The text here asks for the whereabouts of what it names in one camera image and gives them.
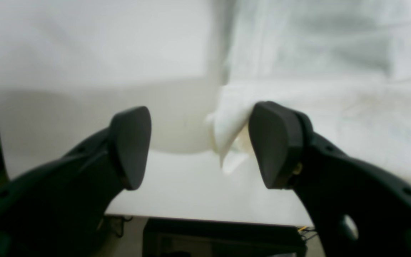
white cloth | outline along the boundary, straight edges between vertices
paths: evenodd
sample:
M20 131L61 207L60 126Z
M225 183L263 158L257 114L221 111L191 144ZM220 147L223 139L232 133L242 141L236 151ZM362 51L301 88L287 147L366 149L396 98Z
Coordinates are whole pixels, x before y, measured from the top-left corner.
M228 63L214 119L225 166L254 104L271 100L411 182L411 0L242 0Z

white table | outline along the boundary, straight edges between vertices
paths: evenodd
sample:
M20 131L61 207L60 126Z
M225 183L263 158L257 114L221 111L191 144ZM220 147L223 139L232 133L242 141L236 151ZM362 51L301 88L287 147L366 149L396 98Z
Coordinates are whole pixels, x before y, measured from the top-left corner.
M142 186L107 213L311 224L254 161L225 175L210 127L223 12L211 0L0 1L0 135L10 178L63 155L118 111L146 105Z

